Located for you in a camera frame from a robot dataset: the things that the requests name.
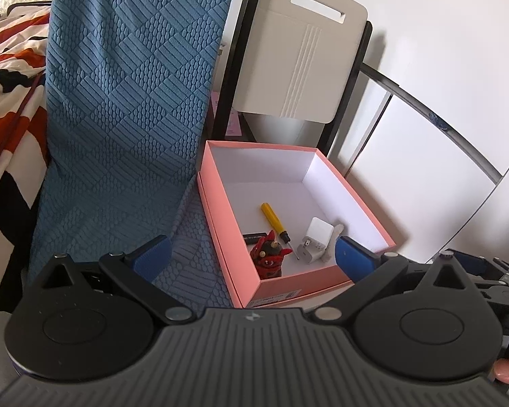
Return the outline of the white charger cube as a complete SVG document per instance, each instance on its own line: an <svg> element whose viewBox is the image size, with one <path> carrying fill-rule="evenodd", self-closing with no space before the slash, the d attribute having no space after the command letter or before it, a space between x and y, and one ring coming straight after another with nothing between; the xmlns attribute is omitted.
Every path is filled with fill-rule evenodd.
<svg viewBox="0 0 509 407"><path fill-rule="evenodd" d="M297 254L298 258L304 263L311 264L319 260L325 251L325 245L321 245L318 241L306 237L299 245Z"/></svg>

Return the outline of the white power adapter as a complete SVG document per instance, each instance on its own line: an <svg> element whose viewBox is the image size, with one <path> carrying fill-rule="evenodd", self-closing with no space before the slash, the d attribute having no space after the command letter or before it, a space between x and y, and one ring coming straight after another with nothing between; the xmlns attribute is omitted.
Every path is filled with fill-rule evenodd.
<svg viewBox="0 0 509 407"><path fill-rule="evenodd" d="M311 246L317 251L324 251L329 244L333 231L333 225L313 217L303 238L303 243L305 246Z"/></svg>

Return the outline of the yellow handled screwdriver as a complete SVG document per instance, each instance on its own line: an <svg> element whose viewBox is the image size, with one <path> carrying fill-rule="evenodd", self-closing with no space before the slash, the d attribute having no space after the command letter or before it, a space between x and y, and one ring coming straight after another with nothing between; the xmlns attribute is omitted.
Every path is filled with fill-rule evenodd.
<svg viewBox="0 0 509 407"><path fill-rule="evenodd" d="M283 241L283 243L292 250L293 254L297 255L292 246L291 238L289 237L287 230L272 207L265 202L260 206L260 210L266 217L271 228L279 235L281 241Z"/></svg>

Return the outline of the pink cardboard box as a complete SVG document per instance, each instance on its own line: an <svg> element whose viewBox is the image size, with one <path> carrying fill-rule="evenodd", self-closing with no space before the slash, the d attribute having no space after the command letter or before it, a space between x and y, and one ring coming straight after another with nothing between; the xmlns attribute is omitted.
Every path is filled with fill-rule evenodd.
<svg viewBox="0 0 509 407"><path fill-rule="evenodd" d="M312 218L344 224L346 235L375 253L395 245L349 182L314 148L207 141L197 183L236 308L300 302L351 282L334 260L309 264L293 254L285 257L281 276L260 278L243 236L270 231L260 209L264 203L275 211L294 245L301 243Z"/></svg>

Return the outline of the blue textured sofa cover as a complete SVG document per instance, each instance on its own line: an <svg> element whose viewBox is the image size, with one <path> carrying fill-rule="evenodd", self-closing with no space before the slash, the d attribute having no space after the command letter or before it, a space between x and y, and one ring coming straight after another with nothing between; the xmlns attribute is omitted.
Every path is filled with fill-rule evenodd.
<svg viewBox="0 0 509 407"><path fill-rule="evenodd" d="M165 235L154 285L196 312L231 306L196 183L230 3L52 0L30 279L55 254L93 262Z"/></svg>

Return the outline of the white folding chair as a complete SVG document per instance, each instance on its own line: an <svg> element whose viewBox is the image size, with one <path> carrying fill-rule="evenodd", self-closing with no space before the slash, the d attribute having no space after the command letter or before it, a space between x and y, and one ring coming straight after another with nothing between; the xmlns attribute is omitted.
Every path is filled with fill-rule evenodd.
<svg viewBox="0 0 509 407"><path fill-rule="evenodd" d="M493 182L503 175L432 109L364 62L372 25L354 0L242 0L210 137L232 110L323 124L329 153L359 75L366 75L452 141Z"/></svg>

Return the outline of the red white black blanket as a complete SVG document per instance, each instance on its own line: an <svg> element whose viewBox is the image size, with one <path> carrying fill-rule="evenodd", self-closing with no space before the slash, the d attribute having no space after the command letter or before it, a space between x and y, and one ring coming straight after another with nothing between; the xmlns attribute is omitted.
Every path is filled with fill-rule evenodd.
<svg viewBox="0 0 509 407"><path fill-rule="evenodd" d="M0 311L23 294L40 188L49 166L45 56L50 9L0 20Z"/></svg>

